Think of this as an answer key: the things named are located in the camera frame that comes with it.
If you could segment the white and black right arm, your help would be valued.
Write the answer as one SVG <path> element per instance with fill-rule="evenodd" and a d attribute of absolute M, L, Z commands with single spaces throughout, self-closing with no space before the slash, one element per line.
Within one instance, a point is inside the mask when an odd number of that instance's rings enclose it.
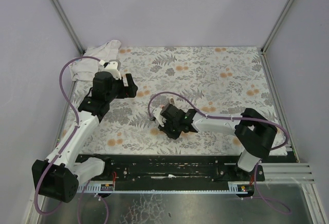
<path fill-rule="evenodd" d="M 216 132 L 236 136 L 244 150 L 237 167 L 246 172 L 269 156 L 278 129 L 260 113 L 247 108 L 241 114 L 212 116 L 201 114 L 195 109 L 187 112 L 172 104 L 156 108 L 151 112 L 158 129 L 171 139 L 178 139 L 181 133 Z"/>

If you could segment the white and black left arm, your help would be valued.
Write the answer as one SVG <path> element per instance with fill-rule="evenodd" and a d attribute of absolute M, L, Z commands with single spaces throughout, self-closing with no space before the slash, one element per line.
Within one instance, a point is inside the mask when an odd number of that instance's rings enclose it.
<path fill-rule="evenodd" d="M 134 98 L 137 90 L 130 73 L 118 79 L 107 71 L 95 74 L 92 87 L 76 109 L 77 121 L 46 159 L 32 165 L 35 197 L 42 195 L 68 203 L 81 184 L 103 173 L 104 160 L 90 157 L 76 164 L 76 159 L 86 139 L 108 113 L 110 103 Z"/>

